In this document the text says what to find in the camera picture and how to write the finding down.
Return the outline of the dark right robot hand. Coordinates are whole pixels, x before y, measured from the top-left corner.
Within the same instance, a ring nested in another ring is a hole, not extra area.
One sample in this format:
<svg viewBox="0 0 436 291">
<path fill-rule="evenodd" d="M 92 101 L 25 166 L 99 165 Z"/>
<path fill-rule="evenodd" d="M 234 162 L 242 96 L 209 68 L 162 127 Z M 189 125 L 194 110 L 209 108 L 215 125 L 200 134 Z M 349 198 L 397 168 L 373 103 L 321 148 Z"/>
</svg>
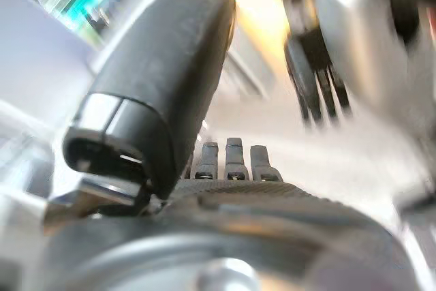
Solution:
<svg viewBox="0 0 436 291">
<path fill-rule="evenodd" d="M 336 73 L 327 51 L 315 0 L 281 0 L 290 31 L 283 51 L 294 86 L 302 121 L 324 122 L 322 106 L 331 121 L 338 119 L 333 95 L 343 113 L 352 112 L 345 84 Z"/>
</svg>

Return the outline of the dark left robot hand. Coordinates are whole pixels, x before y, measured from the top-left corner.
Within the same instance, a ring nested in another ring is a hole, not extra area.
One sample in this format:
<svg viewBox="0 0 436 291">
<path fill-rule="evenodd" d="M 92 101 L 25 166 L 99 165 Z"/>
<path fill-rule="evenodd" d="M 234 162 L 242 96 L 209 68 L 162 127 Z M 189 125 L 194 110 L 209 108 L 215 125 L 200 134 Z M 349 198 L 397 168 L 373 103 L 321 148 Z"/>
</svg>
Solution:
<svg viewBox="0 0 436 291">
<path fill-rule="evenodd" d="M 81 101 L 62 145 L 82 175 L 44 216 L 35 290 L 419 290 L 377 221 L 259 173 L 186 180 L 232 39 L 235 0 L 155 0 Z"/>
</svg>

